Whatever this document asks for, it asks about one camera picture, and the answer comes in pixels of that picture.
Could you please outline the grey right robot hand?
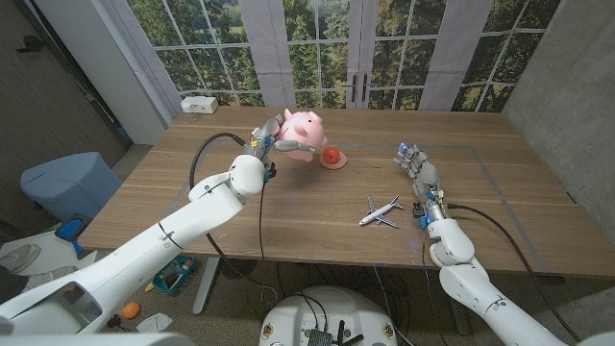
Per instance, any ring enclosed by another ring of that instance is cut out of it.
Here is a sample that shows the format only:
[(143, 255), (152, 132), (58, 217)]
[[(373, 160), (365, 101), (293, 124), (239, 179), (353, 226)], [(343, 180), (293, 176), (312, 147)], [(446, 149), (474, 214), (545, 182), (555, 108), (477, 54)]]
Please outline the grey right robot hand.
[(416, 144), (409, 146), (401, 143), (397, 156), (393, 159), (412, 180), (412, 188), (421, 202), (432, 199), (442, 202), (444, 192), (436, 167), (429, 156)]

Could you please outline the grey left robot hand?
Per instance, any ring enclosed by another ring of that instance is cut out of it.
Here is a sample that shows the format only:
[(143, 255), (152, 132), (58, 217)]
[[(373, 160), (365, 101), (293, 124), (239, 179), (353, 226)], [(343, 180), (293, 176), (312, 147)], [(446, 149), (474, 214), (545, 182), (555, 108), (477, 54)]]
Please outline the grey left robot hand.
[(271, 148), (283, 153), (303, 151), (313, 154), (316, 149), (310, 145), (297, 140), (278, 139), (279, 132), (286, 121), (286, 116), (279, 113), (268, 119), (260, 128), (255, 128), (252, 132), (252, 139), (244, 144), (243, 155), (251, 155), (260, 161), (265, 161)]

